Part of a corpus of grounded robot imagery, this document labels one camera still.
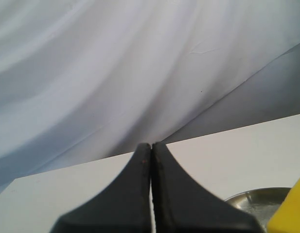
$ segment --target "metal bowl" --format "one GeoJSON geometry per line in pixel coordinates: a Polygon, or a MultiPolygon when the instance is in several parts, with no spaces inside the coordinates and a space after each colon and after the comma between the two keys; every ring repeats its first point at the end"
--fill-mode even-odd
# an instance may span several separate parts
{"type": "Polygon", "coordinates": [[[263,230],[285,200],[290,188],[262,188],[237,194],[226,200],[237,209],[254,215],[263,230]]]}

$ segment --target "white fabric backdrop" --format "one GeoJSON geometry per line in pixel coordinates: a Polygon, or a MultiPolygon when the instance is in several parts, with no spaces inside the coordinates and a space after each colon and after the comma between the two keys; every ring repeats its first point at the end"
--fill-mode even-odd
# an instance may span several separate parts
{"type": "Polygon", "coordinates": [[[300,0],[0,0],[0,185],[169,136],[300,43],[300,0]]]}

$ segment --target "yellow object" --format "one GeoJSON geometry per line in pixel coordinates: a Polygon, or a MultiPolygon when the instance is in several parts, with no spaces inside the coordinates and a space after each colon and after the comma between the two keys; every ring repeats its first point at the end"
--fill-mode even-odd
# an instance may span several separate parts
{"type": "Polygon", "coordinates": [[[267,224],[268,233],[300,233],[300,179],[267,224]]]}

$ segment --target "white tabletop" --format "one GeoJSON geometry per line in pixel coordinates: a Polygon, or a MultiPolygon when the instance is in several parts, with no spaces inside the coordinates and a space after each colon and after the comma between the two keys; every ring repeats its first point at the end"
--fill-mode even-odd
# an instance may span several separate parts
{"type": "MultiPolygon", "coordinates": [[[[225,199],[292,186],[300,177],[300,115],[168,145],[183,168],[225,199]]],[[[103,190],[132,153],[14,180],[0,195],[0,233],[46,233],[103,190]]]]}

